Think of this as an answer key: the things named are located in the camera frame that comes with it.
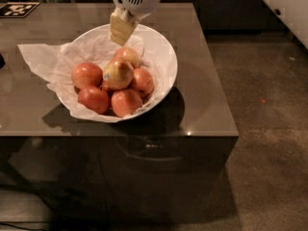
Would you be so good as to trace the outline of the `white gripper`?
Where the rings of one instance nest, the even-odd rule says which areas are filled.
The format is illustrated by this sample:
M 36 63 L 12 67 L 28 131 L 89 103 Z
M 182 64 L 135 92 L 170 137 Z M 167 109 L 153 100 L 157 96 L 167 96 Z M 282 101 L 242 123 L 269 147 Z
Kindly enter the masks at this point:
M 113 0 L 115 13 L 110 17 L 111 40 L 124 46 L 141 20 L 152 14 L 161 0 Z

